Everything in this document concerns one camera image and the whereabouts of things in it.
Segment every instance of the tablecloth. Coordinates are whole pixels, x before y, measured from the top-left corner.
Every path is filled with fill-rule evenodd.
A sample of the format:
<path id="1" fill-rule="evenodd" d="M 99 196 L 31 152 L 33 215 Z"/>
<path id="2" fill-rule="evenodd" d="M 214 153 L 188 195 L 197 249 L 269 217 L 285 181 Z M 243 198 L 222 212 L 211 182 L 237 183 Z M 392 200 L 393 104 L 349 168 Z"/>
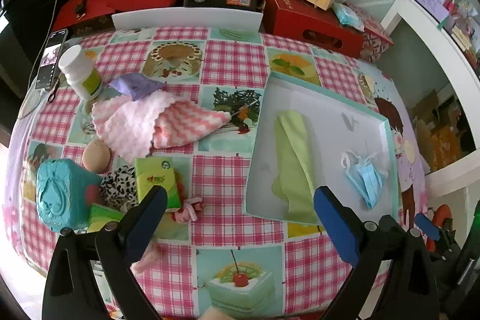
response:
<path id="1" fill-rule="evenodd" d="M 419 157 L 405 105 L 392 81 L 374 66 L 339 53 L 269 34 L 204 27 L 107 32 L 85 37 L 80 44 L 95 61 L 105 86 L 117 75 L 140 72 L 150 64 L 154 71 L 149 77 L 166 82 L 167 91 L 210 109 L 225 105 L 231 109 L 248 97 L 260 97 L 261 102 L 270 69 L 288 72 L 279 68 L 275 59 L 284 59 L 302 69 L 310 67 L 315 70 L 313 74 L 297 76 L 372 110 L 378 111 L 377 98 L 392 102 L 403 122 L 400 133 L 404 140 L 413 143 L 413 153 Z M 171 45 L 199 48 L 198 69 L 195 64 L 179 68 L 173 58 L 168 65 L 159 64 L 158 60 L 155 63 L 153 48 Z M 106 88 L 99 99 L 114 95 L 114 91 Z M 16 248 L 21 248 L 33 265 L 46 272 L 57 235 L 39 221 L 35 209 L 36 169 L 43 160 L 55 157 L 70 158 L 81 164 L 83 150 L 95 130 L 89 117 L 91 105 L 81 102 L 65 81 L 54 102 L 44 105 L 35 118 L 24 155 L 20 212 L 17 209 L 21 246 Z M 162 220 L 165 234 L 157 243 L 160 261 L 137 276 L 145 294 L 163 316 L 196 317 L 212 303 L 234 317 L 281 316 L 313 310 L 327 305 L 348 276 L 350 265 L 339 258 L 322 227 L 299 226 L 242 213 L 258 121 L 258 110 L 250 109 L 249 121 L 245 122 L 247 132 L 245 128 L 239 131 L 238 124 L 230 124 L 230 129 L 220 129 L 197 143 L 155 153 L 171 156 L 188 195 L 201 196 L 205 201 L 205 209 L 194 223 L 182 226 L 171 219 Z M 397 133 L 399 128 L 392 127 Z M 10 145 L 10 152 L 15 153 L 12 151 L 14 145 Z M 405 154 L 399 148 L 397 155 L 402 153 Z M 112 153 L 105 172 L 123 163 Z M 410 165 L 407 176 L 413 183 L 416 212 L 425 211 L 420 158 Z M 16 200 L 11 205 L 4 202 L 4 208 L 15 208 L 15 203 Z M 11 241 L 15 239 L 12 231 L 9 231 Z M 243 296 L 247 308 L 236 303 L 234 287 L 222 284 L 222 273 L 233 264 L 233 257 L 256 278 L 250 293 Z M 384 277 L 385 273 L 381 274 L 377 283 Z M 265 299 L 259 303 L 256 297 Z"/>

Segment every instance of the towel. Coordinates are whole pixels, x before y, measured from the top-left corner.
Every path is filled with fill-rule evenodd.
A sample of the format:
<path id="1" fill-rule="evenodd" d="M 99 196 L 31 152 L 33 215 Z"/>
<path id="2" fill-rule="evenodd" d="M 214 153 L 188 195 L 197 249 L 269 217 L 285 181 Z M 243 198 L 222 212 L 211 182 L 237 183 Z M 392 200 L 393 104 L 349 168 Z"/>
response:
<path id="1" fill-rule="evenodd" d="M 315 188 L 310 138 L 302 115 L 294 110 L 279 112 L 274 122 L 274 133 L 278 176 L 273 182 L 272 192 L 288 202 L 287 220 L 318 224 L 313 207 Z"/>
<path id="2" fill-rule="evenodd" d="M 121 95 L 92 107 L 98 137 L 129 164 L 135 158 L 145 157 L 152 141 L 155 148 L 189 144 L 230 119 L 228 112 L 204 109 L 188 98 L 162 90 L 136 101 Z"/>

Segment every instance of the smartphone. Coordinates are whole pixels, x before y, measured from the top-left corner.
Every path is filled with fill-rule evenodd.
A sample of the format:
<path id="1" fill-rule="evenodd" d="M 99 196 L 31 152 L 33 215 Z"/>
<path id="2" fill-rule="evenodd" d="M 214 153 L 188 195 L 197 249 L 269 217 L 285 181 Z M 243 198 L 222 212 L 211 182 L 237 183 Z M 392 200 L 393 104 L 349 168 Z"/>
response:
<path id="1" fill-rule="evenodd" d="M 62 46 L 67 39 L 68 30 L 62 29 L 50 34 L 43 51 L 40 67 L 38 68 L 35 88 L 50 88 L 53 78 L 58 75 L 58 60 L 62 53 Z"/>

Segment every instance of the green cloth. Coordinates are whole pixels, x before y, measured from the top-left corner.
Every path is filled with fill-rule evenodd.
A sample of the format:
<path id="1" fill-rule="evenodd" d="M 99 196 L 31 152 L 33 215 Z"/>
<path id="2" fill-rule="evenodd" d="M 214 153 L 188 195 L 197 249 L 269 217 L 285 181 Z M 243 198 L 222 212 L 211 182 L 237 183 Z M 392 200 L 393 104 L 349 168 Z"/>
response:
<path id="1" fill-rule="evenodd" d="M 303 117 L 294 110 L 279 112 L 274 129 L 278 176 L 273 182 L 272 192 L 288 202 L 287 220 L 318 224 L 313 207 L 315 188 L 310 138 Z"/>

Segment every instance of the cherry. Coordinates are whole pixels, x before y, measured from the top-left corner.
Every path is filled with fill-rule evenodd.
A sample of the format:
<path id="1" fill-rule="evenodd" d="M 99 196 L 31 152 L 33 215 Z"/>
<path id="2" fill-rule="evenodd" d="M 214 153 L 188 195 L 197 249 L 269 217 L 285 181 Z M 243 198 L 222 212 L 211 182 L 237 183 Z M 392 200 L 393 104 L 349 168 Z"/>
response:
<path id="1" fill-rule="evenodd" d="M 235 287 L 246 287 L 248 285 L 248 275 L 237 271 L 233 276 L 233 283 Z"/>

